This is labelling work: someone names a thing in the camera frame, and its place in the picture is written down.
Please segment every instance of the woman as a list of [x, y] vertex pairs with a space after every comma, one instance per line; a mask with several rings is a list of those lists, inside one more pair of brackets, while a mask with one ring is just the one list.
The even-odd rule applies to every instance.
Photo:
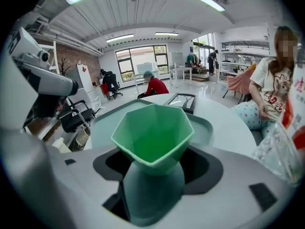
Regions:
[[277, 28], [274, 41], [276, 57], [263, 58], [250, 78], [252, 100], [232, 108], [251, 130], [261, 130], [264, 138], [285, 108], [297, 44], [292, 30], [286, 26]]
[[147, 91], [145, 93], [142, 93], [138, 96], [138, 98], [143, 98], [151, 95], [156, 95], [156, 94], [168, 94], [169, 91], [167, 90], [165, 84], [160, 81], [159, 79], [155, 78], [153, 76], [153, 73], [150, 71], [145, 71], [144, 74], [144, 79], [148, 81], [148, 87]]

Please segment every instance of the black chair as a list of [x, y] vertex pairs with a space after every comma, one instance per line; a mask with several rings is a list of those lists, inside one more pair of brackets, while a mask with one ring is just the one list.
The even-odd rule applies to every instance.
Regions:
[[108, 98], [111, 99], [112, 97], [116, 99], [117, 95], [122, 95], [122, 93], [118, 92], [118, 89], [120, 88], [119, 85], [116, 82], [116, 76], [112, 73], [112, 71], [106, 72], [106, 75], [104, 77], [104, 83], [107, 84], [107, 88], [109, 92], [112, 92], [112, 95]]
[[[84, 104], [87, 110], [80, 113], [77, 109], [73, 108], [78, 104]], [[82, 124], [84, 124], [90, 131], [89, 122], [94, 118], [94, 113], [92, 109], [88, 108], [84, 100], [71, 105], [68, 105], [65, 101], [57, 118], [61, 121], [63, 130], [67, 133], [75, 132], [77, 127]]]

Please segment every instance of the white floor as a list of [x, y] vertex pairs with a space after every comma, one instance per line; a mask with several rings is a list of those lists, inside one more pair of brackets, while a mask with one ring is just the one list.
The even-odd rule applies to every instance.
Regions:
[[[208, 82], [192, 81], [192, 85], [189, 85], [189, 80], [185, 80], [184, 84], [182, 80], [178, 80], [178, 84], [174, 86], [170, 86], [169, 80], [164, 80], [163, 82], [165, 83], [170, 93], [186, 93], [195, 94], [198, 97], [207, 97], [225, 105], [228, 108], [237, 105], [241, 95], [239, 93], [236, 93], [236, 96], [234, 96], [234, 92], [229, 91], [225, 98], [222, 98], [227, 88], [223, 84], [219, 84], [219, 86], [217, 87], [216, 77], [217, 76], [210, 77], [210, 81]], [[139, 92], [143, 93], [147, 90], [147, 84], [139, 85], [138, 88]], [[121, 106], [122, 104], [125, 104], [133, 99], [136, 99], [138, 96], [136, 87], [119, 89], [119, 92], [121, 92], [123, 96], [119, 95], [116, 99], [106, 100], [103, 103], [103, 106], [105, 108], [99, 111], [100, 115], [118, 106]]]

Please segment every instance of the table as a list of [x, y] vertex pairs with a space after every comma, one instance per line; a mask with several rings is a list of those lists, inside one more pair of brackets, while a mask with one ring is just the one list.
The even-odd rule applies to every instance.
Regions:
[[[145, 97], [144, 100], [155, 104], [164, 104], [174, 94], [160, 94]], [[209, 145], [251, 156], [256, 148], [252, 133], [246, 124], [224, 105], [202, 97], [197, 99], [194, 115], [208, 120], [213, 126], [213, 135]], [[91, 138], [84, 149], [91, 149]]]
[[[153, 70], [152, 72], [156, 73], [158, 79], [160, 78], [158, 70]], [[136, 80], [137, 76], [143, 76], [143, 73], [139, 73], [139, 74], [134, 74], [133, 75], [133, 80], [134, 80], [135, 87], [137, 89], [138, 95], [140, 95], [139, 88], [138, 88], [138, 83], [137, 83], [137, 80]]]
[[184, 71], [190, 71], [190, 85], [192, 85], [192, 68], [174, 68], [174, 69], [169, 69], [169, 74], [170, 74], [170, 85], [172, 86], [172, 72], [176, 72], [176, 86], [177, 86], [177, 71], [183, 71], [183, 83], [184, 83]]

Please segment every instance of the green cup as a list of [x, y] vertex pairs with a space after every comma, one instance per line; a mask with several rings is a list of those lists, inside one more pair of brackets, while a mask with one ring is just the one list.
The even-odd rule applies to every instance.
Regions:
[[175, 167], [193, 134], [181, 108], [150, 104], [127, 112], [111, 139], [138, 168], [162, 176]]

